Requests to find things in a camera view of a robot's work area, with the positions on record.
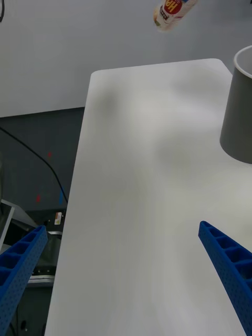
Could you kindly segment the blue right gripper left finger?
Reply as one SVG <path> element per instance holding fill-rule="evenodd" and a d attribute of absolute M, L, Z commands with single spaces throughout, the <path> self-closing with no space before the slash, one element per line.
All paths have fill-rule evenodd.
<path fill-rule="evenodd" d="M 41 225 L 1 254 L 0 335 L 5 335 L 28 281 L 47 244 Z"/>

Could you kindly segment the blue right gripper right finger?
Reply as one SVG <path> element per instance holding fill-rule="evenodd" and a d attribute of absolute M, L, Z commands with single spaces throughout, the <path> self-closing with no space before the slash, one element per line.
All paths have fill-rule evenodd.
<path fill-rule="evenodd" d="M 234 307 L 246 335 L 252 335 L 252 255 L 242 245 L 206 221 L 201 240 Z"/>

